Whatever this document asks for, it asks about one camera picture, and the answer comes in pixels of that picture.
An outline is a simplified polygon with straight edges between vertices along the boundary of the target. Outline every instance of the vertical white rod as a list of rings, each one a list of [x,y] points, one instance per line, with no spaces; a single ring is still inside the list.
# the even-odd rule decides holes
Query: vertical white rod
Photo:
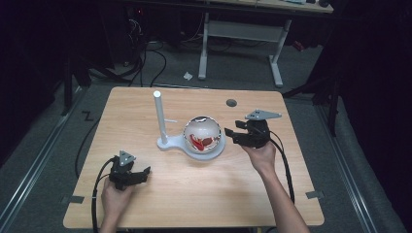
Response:
[[[161,93],[156,90],[154,92],[155,110],[157,111],[158,127],[160,128],[161,142],[167,144],[166,125],[164,124],[163,106],[161,104]]]

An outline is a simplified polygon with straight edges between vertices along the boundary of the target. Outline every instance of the gray carpet floor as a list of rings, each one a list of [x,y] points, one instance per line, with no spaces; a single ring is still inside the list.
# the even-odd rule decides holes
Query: gray carpet floor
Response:
[[[267,50],[265,47],[270,45],[262,45],[261,49]],[[152,44],[150,48],[160,48],[158,52],[166,57],[166,67],[154,85],[280,92],[289,91],[306,83],[322,51],[322,48],[297,51],[291,47],[284,47],[279,60],[284,87],[277,88],[272,79],[267,57],[250,54],[244,46],[232,46],[221,52],[211,51],[205,81],[197,79],[200,48],[176,49],[161,44]],[[211,49],[222,50],[225,47]],[[143,83],[140,83],[138,76],[132,86],[141,84],[148,86],[152,78],[162,69],[163,64],[164,60],[160,55],[148,51],[142,72]],[[118,67],[116,72],[122,72],[123,69],[126,68]],[[183,78],[186,72],[193,74],[190,81]],[[91,87],[81,90],[80,94],[76,95],[80,96],[80,99],[67,118],[62,133],[55,141],[46,166],[35,179],[34,185],[30,186],[25,201],[17,207],[16,215],[12,216],[8,232],[91,232],[91,230],[66,229],[63,226],[62,220],[67,209],[65,200],[71,196],[77,182],[76,156],[79,152],[78,165],[79,169],[82,169],[94,130],[86,138],[80,150],[82,141],[93,123],[102,115],[110,90],[118,85],[124,84],[93,78]],[[9,201],[31,164],[61,120],[62,95],[63,90],[60,88],[55,94],[56,101],[33,122],[30,131],[0,170],[0,210],[8,208]],[[322,118],[325,107],[313,106],[310,97],[310,94],[299,94],[286,99],[286,104],[314,187],[325,195],[320,199],[320,203],[326,221],[321,226],[311,227],[311,231],[367,232],[339,170],[336,146],[333,145],[333,142],[337,142],[376,227],[369,232],[406,232],[362,154],[350,122],[346,118],[344,103],[339,102],[339,115],[336,121],[337,137],[330,139]],[[89,112],[88,118],[92,120],[86,120],[86,112]]]

